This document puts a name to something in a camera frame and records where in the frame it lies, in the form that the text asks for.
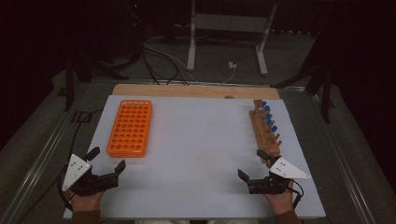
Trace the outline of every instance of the dark background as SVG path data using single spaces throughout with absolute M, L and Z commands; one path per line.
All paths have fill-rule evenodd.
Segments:
M 197 9 L 219 9 L 230 14 L 259 15 L 259 1 L 197 1 Z M 174 24 L 188 24 L 190 1 L 148 0 L 137 3 L 141 22 L 159 34 L 175 35 Z M 1 97 L 3 147 L 52 91 L 50 81 L 64 70 L 66 42 L 79 45 L 95 59 L 109 60 L 124 49 L 114 41 L 125 39 L 123 1 L 1 1 Z M 273 29 L 318 35 L 302 72 L 325 62 L 332 83 L 339 86 L 347 106 L 393 189 L 396 180 L 396 121 L 394 116 L 395 5 L 385 1 L 299 1 L 280 4 Z

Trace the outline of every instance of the person's hand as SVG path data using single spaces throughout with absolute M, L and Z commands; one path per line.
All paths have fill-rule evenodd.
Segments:
M 70 203 L 72 204 L 73 212 L 100 210 L 100 202 L 104 194 L 105 191 L 101 191 L 91 196 L 80 197 L 70 191 L 70 196 L 72 197 Z
M 293 182 L 289 182 L 289 188 L 293 188 Z M 288 189 L 282 194 L 264 194 L 275 215 L 293 211 L 293 195 Z

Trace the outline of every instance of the human hand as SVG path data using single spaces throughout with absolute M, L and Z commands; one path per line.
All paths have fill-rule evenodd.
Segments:
M 72 197 L 70 203 L 72 204 L 73 212 L 100 210 L 100 202 L 105 192 L 101 191 L 90 196 L 80 197 L 70 191 L 70 196 Z
M 289 188 L 293 188 L 293 182 L 289 182 Z M 264 194 L 275 215 L 293 211 L 293 195 L 289 189 L 282 194 Z

